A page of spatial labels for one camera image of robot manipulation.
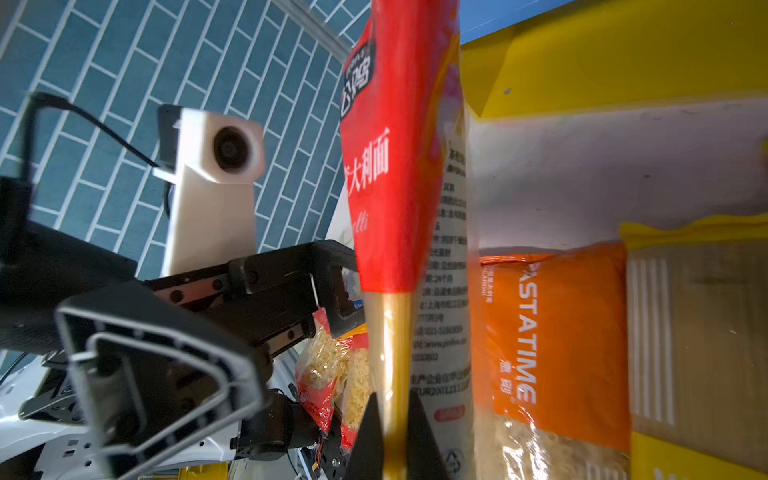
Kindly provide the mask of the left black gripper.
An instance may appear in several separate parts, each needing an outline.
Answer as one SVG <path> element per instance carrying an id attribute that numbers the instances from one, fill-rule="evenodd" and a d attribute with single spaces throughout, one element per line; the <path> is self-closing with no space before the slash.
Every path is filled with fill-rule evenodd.
<path id="1" fill-rule="evenodd" d="M 363 325 L 344 270 L 357 271 L 354 251 L 321 240 L 62 301 L 55 323 L 96 463 L 136 479 L 262 410 L 267 354 L 247 343 L 280 354 L 315 336 L 317 312 L 334 338 Z"/>

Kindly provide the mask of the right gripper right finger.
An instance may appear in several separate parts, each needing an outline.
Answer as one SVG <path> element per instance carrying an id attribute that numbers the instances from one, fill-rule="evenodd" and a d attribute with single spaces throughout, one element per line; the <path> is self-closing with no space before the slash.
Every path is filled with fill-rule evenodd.
<path id="1" fill-rule="evenodd" d="M 431 430 L 421 399 L 409 392 L 407 425 L 407 479 L 448 480 L 442 455 Z"/>

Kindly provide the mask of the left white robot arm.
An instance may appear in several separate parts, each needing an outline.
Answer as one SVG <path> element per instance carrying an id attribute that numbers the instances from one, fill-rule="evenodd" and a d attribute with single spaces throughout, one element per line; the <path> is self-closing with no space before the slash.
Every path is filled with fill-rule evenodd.
<path id="1" fill-rule="evenodd" d="M 32 222 L 32 187 L 1 181 L 1 344 L 43 356 L 61 381 L 21 408 L 87 430 L 86 472 L 136 479 L 222 435 L 238 458 L 313 444 L 318 423 L 269 387 L 274 359 L 359 326 L 332 240 L 227 256 L 140 281 L 131 261 Z"/>

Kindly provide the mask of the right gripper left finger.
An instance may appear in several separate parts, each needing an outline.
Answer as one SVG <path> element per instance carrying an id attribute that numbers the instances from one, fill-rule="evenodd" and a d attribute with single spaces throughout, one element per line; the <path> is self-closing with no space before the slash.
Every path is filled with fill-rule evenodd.
<path id="1" fill-rule="evenodd" d="M 382 480 L 383 450 L 377 394 L 372 393 L 342 479 Z"/>

